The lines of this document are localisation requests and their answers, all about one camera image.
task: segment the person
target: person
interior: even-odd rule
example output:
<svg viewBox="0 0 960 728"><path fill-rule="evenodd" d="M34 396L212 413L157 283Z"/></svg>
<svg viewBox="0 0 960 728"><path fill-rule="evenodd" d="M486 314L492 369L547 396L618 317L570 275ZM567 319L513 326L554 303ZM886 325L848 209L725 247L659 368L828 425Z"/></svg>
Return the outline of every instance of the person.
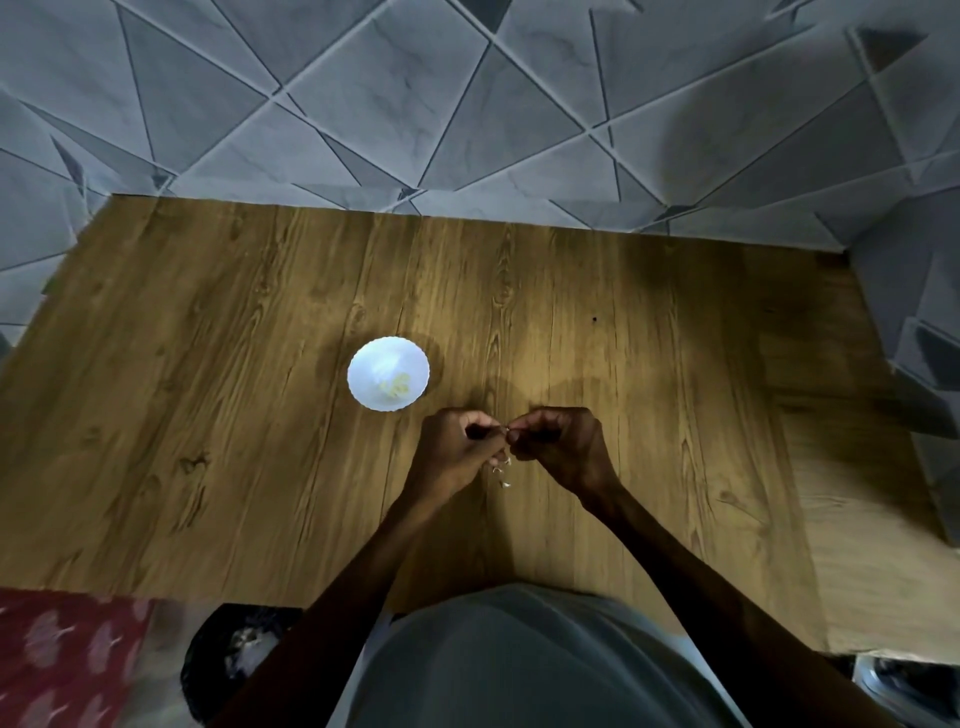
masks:
<svg viewBox="0 0 960 728"><path fill-rule="evenodd" d="M396 622L349 726L898 725L657 523L618 478L600 422L560 407L506 427L478 411L427 417L383 522L213 725L324 726L418 532L508 446L630 550L697 649L612 600L501 586Z"/></svg>

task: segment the small white object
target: small white object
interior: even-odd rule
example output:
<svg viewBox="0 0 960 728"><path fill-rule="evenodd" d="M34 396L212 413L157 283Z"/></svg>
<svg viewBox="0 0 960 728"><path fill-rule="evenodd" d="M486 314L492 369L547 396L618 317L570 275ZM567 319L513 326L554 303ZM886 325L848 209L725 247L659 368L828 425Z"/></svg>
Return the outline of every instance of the small white object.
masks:
<svg viewBox="0 0 960 728"><path fill-rule="evenodd" d="M353 398L376 412L394 412L413 404L430 380L430 362L423 349L399 336L365 344L347 367Z"/></svg>

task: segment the red fabric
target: red fabric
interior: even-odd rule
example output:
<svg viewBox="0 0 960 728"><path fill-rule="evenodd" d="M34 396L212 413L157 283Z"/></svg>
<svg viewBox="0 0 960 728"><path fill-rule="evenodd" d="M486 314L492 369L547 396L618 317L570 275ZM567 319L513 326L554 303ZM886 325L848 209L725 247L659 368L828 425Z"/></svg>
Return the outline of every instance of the red fabric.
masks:
<svg viewBox="0 0 960 728"><path fill-rule="evenodd" d="M121 596L0 589L0 726L113 725L151 607Z"/></svg>

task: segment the gray tiled wall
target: gray tiled wall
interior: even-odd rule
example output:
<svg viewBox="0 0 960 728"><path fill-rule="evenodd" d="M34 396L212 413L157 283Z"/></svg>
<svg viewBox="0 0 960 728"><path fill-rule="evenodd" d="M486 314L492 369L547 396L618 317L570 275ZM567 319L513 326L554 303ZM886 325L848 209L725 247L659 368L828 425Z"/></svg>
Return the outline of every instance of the gray tiled wall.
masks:
<svg viewBox="0 0 960 728"><path fill-rule="evenodd" d="M11 341L114 192L841 251L960 182L955 0L0 0L0 18Z"/></svg>
<svg viewBox="0 0 960 728"><path fill-rule="evenodd" d="M899 204L853 243L851 260L945 530L960 546L960 187Z"/></svg>

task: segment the wall tile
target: wall tile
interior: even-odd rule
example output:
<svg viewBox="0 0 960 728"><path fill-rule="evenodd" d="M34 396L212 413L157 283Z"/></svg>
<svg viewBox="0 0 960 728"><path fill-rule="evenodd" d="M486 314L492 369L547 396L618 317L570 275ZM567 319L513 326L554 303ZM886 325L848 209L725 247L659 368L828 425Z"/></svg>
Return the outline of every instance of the wall tile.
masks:
<svg viewBox="0 0 960 728"><path fill-rule="evenodd" d="M613 145L661 200L692 205L862 81L840 32L811 31L620 117Z"/></svg>
<svg viewBox="0 0 960 728"><path fill-rule="evenodd" d="M356 186L320 133L269 105L194 168L197 177Z"/></svg>
<svg viewBox="0 0 960 728"><path fill-rule="evenodd" d="M155 159L185 171L264 97L120 9Z"/></svg>
<svg viewBox="0 0 960 728"><path fill-rule="evenodd" d="M933 485L954 468L960 467L960 440L911 432L926 482Z"/></svg>
<svg viewBox="0 0 960 728"><path fill-rule="evenodd" d="M929 195L952 187L960 187L960 152L953 152L914 167L917 181L914 194Z"/></svg>
<svg viewBox="0 0 960 728"><path fill-rule="evenodd" d="M70 180L0 152L0 269L62 253L73 245L68 196L83 205Z"/></svg>
<svg viewBox="0 0 960 728"><path fill-rule="evenodd" d="M496 33L511 0L461 0L463 6L491 33Z"/></svg>
<svg viewBox="0 0 960 728"><path fill-rule="evenodd" d="M670 234L819 251L843 250L815 215L772 207L698 209L672 218Z"/></svg>
<svg viewBox="0 0 960 728"><path fill-rule="evenodd" d="M653 222L663 205L648 196L647 202L603 203L590 200L555 200L554 204L600 231L633 232Z"/></svg>
<svg viewBox="0 0 960 728"><path fill-rule="evenodd" d="M415 186L486 45L444 0L399 0L290 94L321 128Z"/></svg>
<svg viewBox="0 0 960 728"><path fill-rule="evenodd" d="M219 180L194 177L177 178L170 185L177 197L194 200L229 200L255 205L287 205L303 207L334 207L329 201L293 184Z"/></svg>
<svg viewBox="0 0 960 728"><path fill-rule="evenodd" d="M919 200L898 205L850 250L851 265L888 358L897 350L904 320L917 312L930 269L933 241L917 233L927 205Z"/></svg>
<svg viewBox="0 0 960 728"><path fill-rule="evenodd" d="M960 546L960 468L941 478L932 494L947 540L953 546Z"/></svg>
<svg viewBox="0 0 960 728"><path fill-rule="evenodd" d="M116 7L0 0L0 80L14 96L150 157Z"/></svg>
<svg viewBox="0 0 960 728"><path fill-rule="evenodd" d="M390 211L397 215L420 215L420 211L416 209L409 200L401 205L397 205Z"/></svg>
<svg viewBox="0 0 960 728"><path fill-rule="evenodd" d="M301 71L381 0L217 0L282 83Z"/></svg>
<svg viewBox="0 0 960 728"><path fill-rule="evenodd" d="M929 36L877 74L874 87L906 160L936 154L960 113L955 28Z"/></svg>
<svg viewBox="0 0 960 728"><path fill-rule="evenodd" d="M361 187L404 187L406 186L396 177L388 175L372 162L362 158L356 152L348 149L332 136L323 134L324 140L337 158L349 170Z"/></svg>
<svg viewBox="0 0 960 728"><path fill-rule="evenodd" d="M23 332L26 330L27 327L0 324L0 335L2 335L12 347L20 343L20 339L23 338Z"/></svg>
<svg viewBox="0 0 960 728"><path fill-rule="evenodd" d="M120 0L158 28L181 38L261 91L271 93L276 79L217 10L214 0Z"/></svg>
<svg viewBox="0 0 960 728"><path fill-rule="evenodd" d="M468 189L482 194L521 194L542 200L615 203L620 199L613 159L586 134L507 167L471 184Z"/></svg>
<svg viewBox="0 0 960 728"><path fill-rule="evenodd" d="M864 84L709 195L705 205L760 207L901 165Z"/></svg>
<svg viewBox="0 0 960 728"><path fill-rule="evenodd" d="M638 12L627 0L513 0L498 34L555 98L591 126L607 119L590 19L599 8Z"/></svg>
<svg viewBox="0 0 960 728"><path fill-rule="evenodd" d="M93 177L95 185L96 180L101 180L101 184L96 185L101 191L153 195L156 194L157 182L166 180L166 173L151 162L135 157L45 111L33 109L33 112L62 134L54 133L58 143L65 145L67 151L79 161L84 172ZM86 156L83 152L78 152L77 146L86 152ZM100 164L91 162L88 157L96 158ZM99 170L101 165L106 166L113 174Z"/></svg>
<svg viewBox="0 0 960 728"><path fill-rule="evenodd" d="M770 207L813 212L846 246L913 192L909 175L898 167L774 203Z"/></svg>
<svg viewBox="0 0 960 728"><path fill-rule="evenodd" d="M54 140L26 108L0 89L0 149L39 164L62 177L70 173Z"/></svg>
<svg viewBox="0 0 960 728"><path fill-rule="evenodd" d="M893 363L899 369L915 376L926 386L935 389L937 386L936 378L927 366L926 358L920 348L918 332L922 328L923 325L915 317L907 317L900 330L900 342L897 345Z"/></svg>
<svg viewBox="0 0 960 728"><path fill-rule="evenodd" d="M470 194L469 190L429 190L418 195L413 205L421 215L464 217L469 220L499 220L508 223L585 228L586 225L546 200L516 195Z"/></svg>
<svg viewBox="0 0 960 728"><path fill-rule="evenodd" d="M960 210L956 210L953 216L958 215ZM952 244L956 244L957 230L953 227L944 231ZM941 251L935 251L924 293L917 307L917 317L954 339L960 339L960 285L956 282L960 271L952 271L953 276L950 273L948 258Z"/></svg>
<svg viewBox="0 0 960 728"><path fill-rule="evenodd" d="M491 48L418 186L458 189L579 131L530 79Z"/></svg>
<svg viewBox="0 0 960 728"><path fill-rule="evenodd" d="M952 440L960 436L949 404L917 378L895 369L894 391L900 400L900 419L907 429Z"/></svg>
<svg viewBox="0 0 960 728"><path fill-rule="evenodd" d="M648 5L637 14L593 13L611 118L797 33L788 16L764 22L756 8L744 14L753 2L700 3L692 12L690 2Z"/></svg>
<svg viewBox="0 0 960 728"><path fill-rule="evenodd" d="M917 343L937 389L960 391L960 343L928 327L917 328Z"/></svg>
<svg viewBox="0 0 960 728"><path fill-rule="evenodd" d="M43 299L43 286L63 255L0 271L0 324L26 326Z"/></svg>
<svg viewBox="0 0 960 728"><path fill-rule="evenodd" d="M395 203L400 188L394 187L335 187L330 184L301 184L301 187L320 195L343 209L359 209L379 212Z"/></svg>

